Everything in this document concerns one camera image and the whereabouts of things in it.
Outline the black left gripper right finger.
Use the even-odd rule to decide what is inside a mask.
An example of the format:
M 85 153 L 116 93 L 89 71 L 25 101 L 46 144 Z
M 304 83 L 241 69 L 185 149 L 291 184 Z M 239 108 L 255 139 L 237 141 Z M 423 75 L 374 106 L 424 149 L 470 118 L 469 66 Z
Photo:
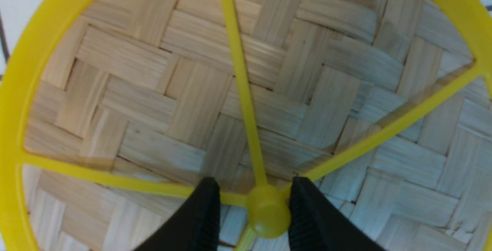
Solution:
M 292 251 L 383 251 L 306 177 L 294 177 L 289 209 Z

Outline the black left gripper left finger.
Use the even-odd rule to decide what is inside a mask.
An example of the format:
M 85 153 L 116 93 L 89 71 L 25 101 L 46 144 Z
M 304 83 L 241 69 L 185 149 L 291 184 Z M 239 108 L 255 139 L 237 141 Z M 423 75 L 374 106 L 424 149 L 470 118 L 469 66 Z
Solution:
M 136 251 L 216 251 L 220 233 L 220 187 L 203 178 L 179 209 Z

